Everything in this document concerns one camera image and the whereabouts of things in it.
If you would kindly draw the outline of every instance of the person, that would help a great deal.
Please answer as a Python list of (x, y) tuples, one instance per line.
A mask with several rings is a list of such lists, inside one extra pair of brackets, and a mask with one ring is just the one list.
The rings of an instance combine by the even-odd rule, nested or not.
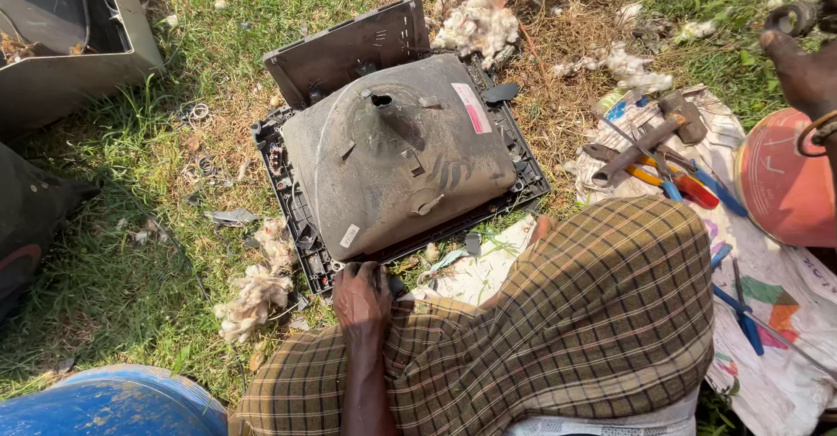
[[(834, 170), (837, 45), (807, 54), (777, 31), (762, 45), (789, 103), (834, 117), (817, 139)], [(691, 208), (659, 196), (540, 218), (479, 308), (392, 302), (384, 274), (338, 274), (339, 325), (294, 334), (259, 368), (237, 410), (251, 429), (488, 435), (533, 417), (618, 419), (694, 396), (713, 358), (710, 241)]]

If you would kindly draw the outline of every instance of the hammer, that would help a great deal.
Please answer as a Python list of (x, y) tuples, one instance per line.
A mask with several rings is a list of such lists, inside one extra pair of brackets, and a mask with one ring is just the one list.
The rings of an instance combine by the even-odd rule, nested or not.
[(700, 143), (706, 137), (708, 129), (703, 123), (701, 112), (695, 104), (683, 98), (680, 90), (666, 93), (657, 103), (663, 111), (664, 122), (636, 139), (633, 145), (620, 153), (613, 161), (602, 166), (601, 170), (596, 171), (592, 176), (594, 184), (601, 187), (610, 185), (616, 174), (634, 163), (643, 151), (653, 150), (673, 134), (676, 134), (686, 145)]

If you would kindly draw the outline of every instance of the blue barrel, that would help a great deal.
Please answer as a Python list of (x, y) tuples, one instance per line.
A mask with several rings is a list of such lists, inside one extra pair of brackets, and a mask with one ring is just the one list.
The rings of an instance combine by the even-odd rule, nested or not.
[(226, 436), (227, 413), (186, 377), (161, 367), (118, 364), (0, 402), (0, 434)]

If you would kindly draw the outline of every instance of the black bag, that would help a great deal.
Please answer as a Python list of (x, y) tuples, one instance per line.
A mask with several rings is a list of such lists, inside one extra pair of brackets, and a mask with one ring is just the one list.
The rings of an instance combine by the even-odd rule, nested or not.
[(0, 143), (0, 320), (32, 283), (66, 215), (99, 193), (47, 174)]

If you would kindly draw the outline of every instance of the pink label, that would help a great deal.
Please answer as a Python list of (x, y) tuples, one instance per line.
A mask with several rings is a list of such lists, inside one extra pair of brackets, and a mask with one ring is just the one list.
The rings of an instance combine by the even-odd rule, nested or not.
[(466, 111), (468, 111), (474, 131), (476, 133), (490, 133), (491, 124), (488, 122), (486, 111), (482, 110), (482, 104), (476, 98), (474, 90), (465, 83), (451, 83), (450, 86), (454, 87), (459, 99), (466, 105)]

